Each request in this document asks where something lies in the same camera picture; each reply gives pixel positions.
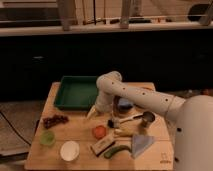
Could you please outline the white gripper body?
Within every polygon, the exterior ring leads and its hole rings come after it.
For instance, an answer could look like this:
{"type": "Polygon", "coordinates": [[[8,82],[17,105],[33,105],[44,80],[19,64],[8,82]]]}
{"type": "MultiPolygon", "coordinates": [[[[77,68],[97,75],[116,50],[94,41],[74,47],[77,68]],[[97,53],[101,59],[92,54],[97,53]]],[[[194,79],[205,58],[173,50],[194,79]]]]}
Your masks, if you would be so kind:
{"type": "Polygon", "coordinates": [[[103,91],[98,93],[95,109],[100,113],[110,113],[113,110],[114,96],[103,91]]]}

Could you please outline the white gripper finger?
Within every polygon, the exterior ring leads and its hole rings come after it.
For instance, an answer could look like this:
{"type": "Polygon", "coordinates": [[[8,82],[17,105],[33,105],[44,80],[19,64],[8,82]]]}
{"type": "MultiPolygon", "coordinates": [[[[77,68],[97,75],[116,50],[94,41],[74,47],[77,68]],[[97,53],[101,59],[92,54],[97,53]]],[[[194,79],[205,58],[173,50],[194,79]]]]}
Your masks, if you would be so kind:
{"type": "Polygon", "coordinates": [[[98,114],[98,112],[97,112],[96,108],[95,108],[95,107],[92,107],[92,108],[90,109],[90,111],[87,113],[86,118],[87,118],[87,119],[90,119],[90,118],[92,118],[93,116],[96,116],[97,114],[98,114]]]}

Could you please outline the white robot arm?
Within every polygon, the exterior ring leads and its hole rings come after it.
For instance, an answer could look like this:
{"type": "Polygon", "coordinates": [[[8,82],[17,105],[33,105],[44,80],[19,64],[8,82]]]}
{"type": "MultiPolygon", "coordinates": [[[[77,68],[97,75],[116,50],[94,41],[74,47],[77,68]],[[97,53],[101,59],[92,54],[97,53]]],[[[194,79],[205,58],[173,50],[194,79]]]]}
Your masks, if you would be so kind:
{"type": "Polygon", "coordinates": [[[190,98],[135,87],[122,81],[118,71],[96,79],[95,109],[113,110],[115,96],[123,97],[176,124],[174,171],[213,171],[213,97],[190,98]]]}

